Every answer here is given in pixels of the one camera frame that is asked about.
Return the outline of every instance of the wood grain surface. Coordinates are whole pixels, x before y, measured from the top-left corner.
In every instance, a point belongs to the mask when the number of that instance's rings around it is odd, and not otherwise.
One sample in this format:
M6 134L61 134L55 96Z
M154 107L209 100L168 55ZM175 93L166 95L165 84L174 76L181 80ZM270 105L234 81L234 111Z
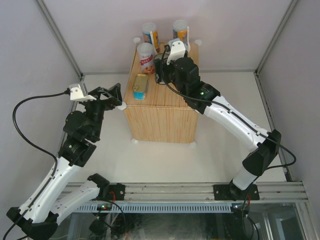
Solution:
M137 140L180 144L194 141L198 113L193 110L132 106L124 114Z
M160 43L160 52L164 51L164 42ZM195 43L190 43L191 50L189 57L191 57L195 64L199 65L199 49ZM137 74L141 74L141 67L137 50L135 51L128 84L125 90L124 102L127 106L143 106L143 107L169 107L169 108L183 108L190 109L185 103L184 99L178 94L171 91L166 85L159 85L155 81L155 74L150 74L148 79L148 90L144 100L134 99L132 87L135 82Z

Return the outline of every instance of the white lid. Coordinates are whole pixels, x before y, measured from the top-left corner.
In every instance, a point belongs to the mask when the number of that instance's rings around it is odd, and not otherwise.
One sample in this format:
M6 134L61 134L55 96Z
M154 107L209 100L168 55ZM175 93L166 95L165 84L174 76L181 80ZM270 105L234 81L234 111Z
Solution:
M136 47L136 50L139 54L149 54L154 51L154 47L148 42L143 42Z
M157 30L157 25L153 22L147 22L142 25L142 32L144 34L149 34L150 32L155 32Z
M173 23L173 30L176 32L186 30L188 23L185 20L177 20Z

